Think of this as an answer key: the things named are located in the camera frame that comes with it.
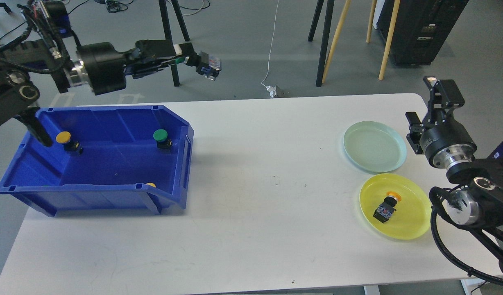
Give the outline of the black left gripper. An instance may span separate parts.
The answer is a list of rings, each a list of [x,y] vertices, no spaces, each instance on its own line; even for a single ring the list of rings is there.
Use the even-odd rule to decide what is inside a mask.
[[[102,42],[76,48],[77,56],[86,72],[87,83],[94,95],[125,89],[125,71],[128,66],[129,75],[133,79],[139,79],[197,56],[192,43],[139,40],[135,47],[126,52],[118,52],[110,42]]]

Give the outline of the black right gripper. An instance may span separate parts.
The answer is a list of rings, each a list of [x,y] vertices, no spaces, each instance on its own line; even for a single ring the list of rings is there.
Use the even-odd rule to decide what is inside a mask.
[[[465,104],[456,81],[424,76],[424,83],[429,89],[424,125],[416,112],[406,112],[409,124],[406,138],[411,149],[415,154],[425,155],[430,166],[435,168],[471,162],[477,146],[465,127],[450,119],[454,110]]]

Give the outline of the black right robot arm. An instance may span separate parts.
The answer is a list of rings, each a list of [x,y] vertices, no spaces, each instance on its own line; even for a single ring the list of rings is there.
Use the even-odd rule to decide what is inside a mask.
[[[483,159],[474,156],[477,146],[453,116],[465,101],[452,79],[423,78],[429,90],[427,113],[420,120],[406,112],[407,141],[416,154],[423,154],[429,165],[446,170],[454,188],[433,187],[428,198],[433,206],[430,228],[441,254],[470,277],[503,286],[503,277],[479,271],[452,254],[437,229],[440,217],[457,229],[475,237],[498,260],[503,274],[503,141]]]

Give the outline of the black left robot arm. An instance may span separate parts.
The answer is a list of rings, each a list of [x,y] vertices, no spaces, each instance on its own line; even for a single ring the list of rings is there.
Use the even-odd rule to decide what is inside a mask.
[[[53,141],[36,117],[40,91],[31,73],[50,75],[61,93],[87,85],[103,95],[125,89],[128,76],[138,79],[181,63],[201,75],[207,69],[207,54],[195,52],[191,43],[141,40],[126,52],[109,42],[82,45],[62,2],[29,0],[18,7],[27,28],[0,45],[0,126],[16,119],[44,146]]]

